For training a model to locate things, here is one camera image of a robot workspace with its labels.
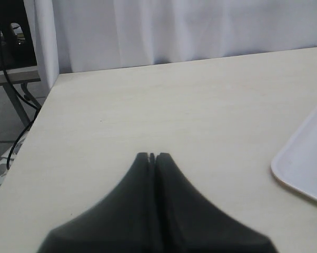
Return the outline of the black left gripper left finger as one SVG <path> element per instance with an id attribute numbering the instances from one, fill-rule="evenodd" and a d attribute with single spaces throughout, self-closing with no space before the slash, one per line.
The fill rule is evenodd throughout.
<path id="1" fill-rule="evenodd" d="M 38 252 L 155 252 L 154 161 L 138 153 L 104 199 L 51 230 Z"/>

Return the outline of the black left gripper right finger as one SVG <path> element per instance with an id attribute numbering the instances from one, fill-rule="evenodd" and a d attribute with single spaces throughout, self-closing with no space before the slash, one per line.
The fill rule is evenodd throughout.
<path id="1" fill-rule="evenodd" d="M 154 178 L 165 252 L 277 252 L 267 236 L 207 200 L 170 154 L 156 157 Z"/>

